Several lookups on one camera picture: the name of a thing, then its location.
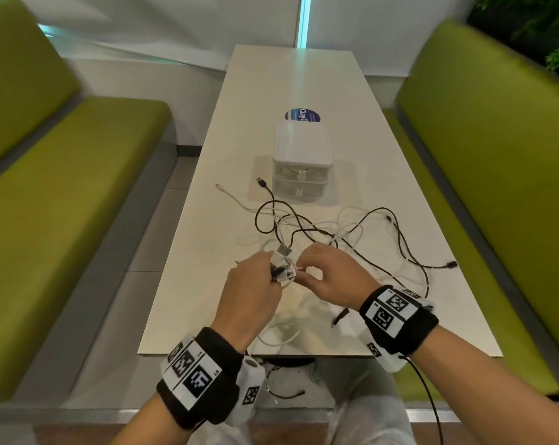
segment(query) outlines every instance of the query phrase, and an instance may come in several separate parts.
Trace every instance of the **left hand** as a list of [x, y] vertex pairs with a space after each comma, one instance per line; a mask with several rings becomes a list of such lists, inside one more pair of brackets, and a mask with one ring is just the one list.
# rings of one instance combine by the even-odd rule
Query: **left hand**
[[272, 252], [258, 252], [228, 272], [211, 328], [244, 353], [267, 326], [282, 289], [271, 281]]

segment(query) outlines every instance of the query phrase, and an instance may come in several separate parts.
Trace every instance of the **white table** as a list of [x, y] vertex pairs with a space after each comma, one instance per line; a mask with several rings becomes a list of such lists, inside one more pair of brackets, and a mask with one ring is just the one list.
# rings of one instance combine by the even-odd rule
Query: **white table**
[[[222, 184], [243, 203], [258, 207], [269, 199], [255, 178], [271, 185], [272, 153], [278, 123], [292, 108], [316, 111], [329, 129], [333, 178], [320, 203], [293, 203], [313, 222], [335, 220], [344, 206], [385, 206], [399, 218], [412, 253], [427, 265], [454, 259], [379, 105], [350, 51], [296, 50], [238, 45], [215, 108], [185, 207], [143, 332], [138, 353], [168, 353], [188, 332], [214, 317], [220, 292], [234, 261], [258, 251], [272, 236], [258, 234], [254, 214], [215, 187]], [[348, 218], [360, 213], [346, 211]], [[268, 225], [269, 217], [263, 218]], [[310, 242], [297, 235], [292, 257]], [[365, 223], [357, 249], [371, 261], [419, 283], [412, 264], [403, 265], [393, 227], [380, 216]], [[461, 271], [428, 270], [430, 297], [441, 324], [491, 356], [501, 356]], [[422, 284], [403, 280], [423, 293]], [[258, 339], [255, 354], [368, 355], [356, 337], [329, 324], [333, 313], [298, 284], [283, 294], [276, 318], [297, 324], [291, 343], [271, 348]], [[277, 343], [291, 331], [270, 329]]]

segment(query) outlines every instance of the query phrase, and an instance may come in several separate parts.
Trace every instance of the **green bench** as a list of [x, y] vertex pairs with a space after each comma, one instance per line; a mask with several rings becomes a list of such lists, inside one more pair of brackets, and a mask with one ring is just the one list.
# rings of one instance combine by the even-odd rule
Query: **green bench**
[[[0, 0], [0, 160], [79, 90], [23, 4]], [[171, 120], [159, 101], [92, 96], [1, 173], [0, 402], [17, 388]]]
[[[559, 81], [476, 30], [445, 21], [397, 104], [559, 346]], [[383, 112], [500, 345], [500, 360], [539, 392], [559, 391], [397, 113]], [[395, 377], [404, 398], [426, 398], [412, 369]]]

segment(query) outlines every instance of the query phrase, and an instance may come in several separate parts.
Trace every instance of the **plastic drawer organizer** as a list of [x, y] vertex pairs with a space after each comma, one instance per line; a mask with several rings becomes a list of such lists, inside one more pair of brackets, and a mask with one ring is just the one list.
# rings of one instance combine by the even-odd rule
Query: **plastic drawer organizer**
[[274, 150], [276, 196], [321, 198], [333, 167], [327, 127], [320, 122], [285, 120], [279, 124]]

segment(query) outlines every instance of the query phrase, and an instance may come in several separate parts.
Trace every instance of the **green backrest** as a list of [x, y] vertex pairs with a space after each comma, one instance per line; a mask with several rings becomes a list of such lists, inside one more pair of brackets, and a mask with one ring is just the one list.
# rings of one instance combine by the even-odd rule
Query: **green backrest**
[[79, 90], [19, 0], [0, 0], [0, 157]]
[[559, 80], [445, 21], [397, 102], [559, 345]]

